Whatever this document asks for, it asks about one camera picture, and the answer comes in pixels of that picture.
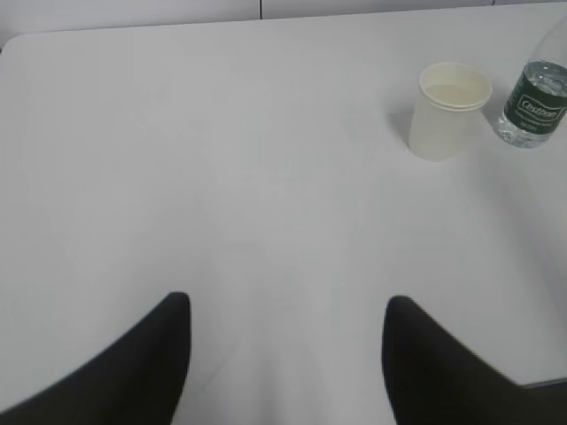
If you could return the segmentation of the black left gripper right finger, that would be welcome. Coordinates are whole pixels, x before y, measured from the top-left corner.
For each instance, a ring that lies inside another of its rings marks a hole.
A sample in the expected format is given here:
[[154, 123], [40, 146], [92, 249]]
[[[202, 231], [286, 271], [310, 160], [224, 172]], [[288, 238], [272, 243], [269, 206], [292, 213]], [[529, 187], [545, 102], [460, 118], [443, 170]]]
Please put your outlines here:
[[410, 297], [392, 297], [382, 334], [384, 386], [399, 424], [564, 424], [564, 380], [519, 385], [444, 330]]

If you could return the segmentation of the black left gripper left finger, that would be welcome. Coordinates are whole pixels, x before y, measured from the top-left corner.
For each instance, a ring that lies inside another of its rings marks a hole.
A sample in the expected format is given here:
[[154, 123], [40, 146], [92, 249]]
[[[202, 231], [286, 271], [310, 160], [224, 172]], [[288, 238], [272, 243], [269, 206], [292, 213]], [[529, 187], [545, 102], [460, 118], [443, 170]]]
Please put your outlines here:
[[190, 297], [171, 292], [70, 375], [1, 413], [3, 424], [170, 424], [190, 366]]

